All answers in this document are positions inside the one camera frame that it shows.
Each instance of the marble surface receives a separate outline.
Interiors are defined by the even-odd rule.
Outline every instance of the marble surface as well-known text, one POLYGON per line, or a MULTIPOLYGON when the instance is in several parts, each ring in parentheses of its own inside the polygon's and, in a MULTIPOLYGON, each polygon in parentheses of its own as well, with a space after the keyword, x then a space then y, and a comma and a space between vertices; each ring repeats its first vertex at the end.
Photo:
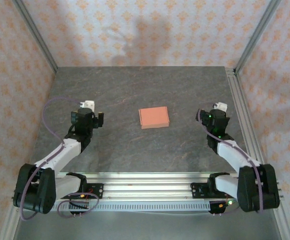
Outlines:
MULTIPOLYGON (((231 166, 207 146, 195 114, 214 102, 228 104, 227 132, 245 149, 224 67, 61 67, 50 98, 94 100, 104 112, 104 126, 95 129, 86 150, 62 172, 221 172, 231 166), (141 129, 138 110, 167 106, 169 127, 141 129)), ((61 136, 70 127, 78 105, 57 101, 46 110, 49 125, 61 136)), ((41 126, 31 162, 59 144, 41 126)))

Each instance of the black joint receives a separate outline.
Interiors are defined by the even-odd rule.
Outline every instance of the black joint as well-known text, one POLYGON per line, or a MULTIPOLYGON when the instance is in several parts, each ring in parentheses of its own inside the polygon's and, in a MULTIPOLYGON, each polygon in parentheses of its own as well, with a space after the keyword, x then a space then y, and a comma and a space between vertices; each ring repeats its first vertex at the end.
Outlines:
MULTIPOLYGON (((13 205, 20 207, 20 199, 25 185, 37 167, 24 164, 18 174, 14 191, 13 205)), ((37 213, 47 214, 56 200, 55 172, 51 168, 41 169, 30 183, 24 201, 24 208, 37 213)))
POLYGON ((215 154, 218 154, 219 141, 217 139, 214 139, 212 136, 207 135, 207 143, 208 147, 210 147, 215 152, 215 154))
POLYGON ((93 129, 102 127, 104 123, 104 113, 100 112, 99 117, 87 107, 72 111, 70 115, 72 126, 68 130, 65 139, 74 139, 81 144, 81 153, 89 145, 93 137, 93 129))
MULTIPOLYGON (((274 168, 270 164, 257 167, 262 182, 264 209, 278 208, 280 205, 279 191, 274 168)), ((238 203, 245 212, 258 211, 260 199, 256 174, 253 167, 245 166, 239 170, 238 203)))
MULTIPOLYGON (((196 121, 199 122, 198 112, 199 112, 199 110, 196 113, 196 121)), ((209 115, 210 115, 209 112, 206 112, 205 110, 200 110, 200 121, 202 122, 202 124, 204 126, 208 126, 210 124, 210 117, 209 117, 209 115)))

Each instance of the aluminum frame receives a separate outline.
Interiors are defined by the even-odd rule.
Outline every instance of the aluminum frame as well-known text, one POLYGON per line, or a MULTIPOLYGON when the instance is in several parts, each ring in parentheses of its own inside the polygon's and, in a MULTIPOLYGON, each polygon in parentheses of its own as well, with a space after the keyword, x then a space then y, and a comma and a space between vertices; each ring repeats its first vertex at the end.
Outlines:
POLYGON ((254 50, 259 38, 261 37, 264 30, 266 29, 266 26, 268 25, 270 19, 272 18, 272 16, 276 12, 276 9, 277 9, 280 2, 281 2, 281 0, 271 0, 270 3, 268 4, 263 16, 261 17, 254 33, 252 34, 246 48, 243 51, 243 54, 241 55, 241 57, 237 63, 237 67, 235 69, 237 73, 239 73, 240 70, 245 65, 247 59, 249 58, 252 51, 254 50))
MULTIPOLYGON (((250 156, 256 158, 259 162, 265 164, 265 158, 260 148, 260 143, 253 128, 251 115, 247 106, 247 98, 241 86, 239 73, 234 73, 233 69, 227 68, 227 77, 232 91, 235 107, 238 113, 239 123, 242 128, 244 140, 246 143, 247 151, 250 156)), ((281 238, 290 240, 290 217, 288 216, 287 203, 284 200, 281 189, 280 191, 280 206, 274 209, 274 218, 278 225, 281 238)))
POLYGON ((206 183, 210 173, 153 172, 153 173, 82 173, 89 183, 103 183, 104 202, 178 202, 192 199, 191 183, 206 183))
POLYGON ((22 0, 12 0, 12 2, 14 3, 15 7, 19 11, 19 14, 24 19, 24 21, 28 27, 28 30, 30 31, 30 33, 32 34, 34 39, 36 40, 37 45, 39 46, 42 53, 46 57, 46 60, 47 60, 48 64, 50 65, 51 69, 54 71, 54 73, 56 73, 58 66, 57 66, 52 54, 50 53, 43 37, 40 35, 40 32, 38 31, 33 19, 31 18, 25 4, 23 3, 22 0))

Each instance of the purple cable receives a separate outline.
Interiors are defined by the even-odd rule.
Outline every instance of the purple cable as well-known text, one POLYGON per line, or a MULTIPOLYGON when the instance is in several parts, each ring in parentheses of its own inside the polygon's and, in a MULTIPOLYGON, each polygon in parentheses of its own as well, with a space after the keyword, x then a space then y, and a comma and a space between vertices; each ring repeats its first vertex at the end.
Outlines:
POLYGON ((42 122, 43 124, 45 125, 45 127, 47 128, 47 130, 53 135, 55 136, 56 138, 58 138, 60 141, 61 141, 61 146, 59 148, 59 150, 57 150, 57 152, 55 152, 52 156, 50 156, 46 161, 44 161, 41 165, 39 165, 35 171, 31 174, 31 176, 29 177, 25 187, 24 187, 24 190, 23 190, 23 193, 21 195, 21 198, 20 198, 20 206, 19 206, 19 214, 20 214, 20 219, 23 220, 23 221, 27 221, 27 220, 30 220, 32 219, 37 213, 35 212, 33 215, 29 216, 29 217, 25 217, 24 216, 24 202, 25 202, 25 197, 26 197, 26 193, 27 193, 27 190, 29 188, 29 185, 31 183, 31 181, 33 180, 33 178, 35 177, 36 173, 46 164, 48 163, 50 160, 52 160, 54 157, 56 157, 65 147, 65 142, 64 140, 57 134, 55 133, 53 130, 51 130, 51 128, 48 126, 48 124, 46 123, 46 120, 45 120, 45 110, 47 108, 48 105, 50 105, 50 103, 54 102, 54 101, 57 101, 57 100, 67 100, 67 101, 70 101, 70 102, 74 102, 74 103, 79 103, 79 101, 77 100, 74 100, 74 99, 71 99, 71 98, 68 98, 68 97, 64 97, 64 96, 57 96, 57 97, 54 97, 52 99, 50 99, 49 101, 47 101, 47 103, 45 104, 44 108, 43 108, 43 112, 42 112, 42 122))
POLYGON ((255 170, 255 174, 256 174, 256 179, 257 179, 257 184, 258 184, 260 213, 262 213, 263 210, 264 210, 263 190, 262 190, 262 187, 261 187, 260 175, 259 175, 259 172, 258 172, 258 170, 257 170, 256 165, 253 163, 253 161, 251 161, 251 160, 249 159, 249 156, 248 156, 248 155, 247 155, 243 150, 241 150, 239 147, 233 146, 233 145, 230 144, 229 142, 226 142, 226 141, 224 141, 224 140, 222 140, 222 139, 220 139, 220 138, 218 138, 218 137, 212 135, 211 133, 209 133, 209 132, 207 131, 206 127, 203 126, 203 123, 202 123, 202 121, 201 121, 201 119, 200 119, 200 111, 201 111, 201 109, 199 109, 199 110, 198 110, 198 113, 197 113, 197 114, 198 114, 198 122, 201 124, 201 127, 203 128, 203 130, 205 131, 205 133, 207 133, 207 134, 208 134, 209 136, 211 136, 212 138, 214 138, 214 139, 216 139, 216 140, 218 140, 218 141, 220 141, 220 142, 222 142, 222 143, 224 143, 224 144, 226 144, 226 145, 228 145, 228 146, 230 146, 230 147, 236 149, 238 152, 240 152, 240 153, 241 153, 241 154, 246 158, 246 160, 247 160, 247 161, 252 165, 252 167, 254 168, 254 170, 255 170))
POLYGON ((53 135, 55 136, 56 138, 58 138, 62 144, 64 144, 64 140, 57 134, 55 133, 47 124, 46 122, 46 119, 45 119, 45 111, 47 109, 47 107, 54 101, 57 101, 57 100, 66 100, 66 101, 69 101, 69 102, 73 102, 73 103, 76 103, 76 104, 79 104, 80 101, 78 100, 75 100, 75 99, 71 99, 71 98, 68 98, 68 97, 65 97, 65 96, 57 96, 57 97, 54 97, 50 100, 48 100, 44 106, 44 109, 43 109, 43 113, 42 113, 42 122, 45 126, 45 128, 53 135))
MULTIPOLYGON (((96 204, 91 208, 89 209, 88 211, 84 212, 84 213, 79 213, 79 216, 83 216, 85 214, 88 214, 90 213, 91 211, 93 211, 97 205, 99 204, 99 197, 91 192, 73 192, 73 193, 70 193, 68 194, 68 196, 71 196, 71 195, 90 195, 90 196, 93 196, 97 199, 97 202, 96 204)), ((57 213, 60 217, 64 218, 64 219, 70 219, 70 218, 74 218, 76 217, 76 214, 74 215, 63 215, 60 213, 59 209, 60 209, 60 206, 64 203, 73 203, 73 204, 85 204, 86 202, 85 201, 72 201, 72 200, 64 200, 64 201, 61 201, 57 207, 57 213)))

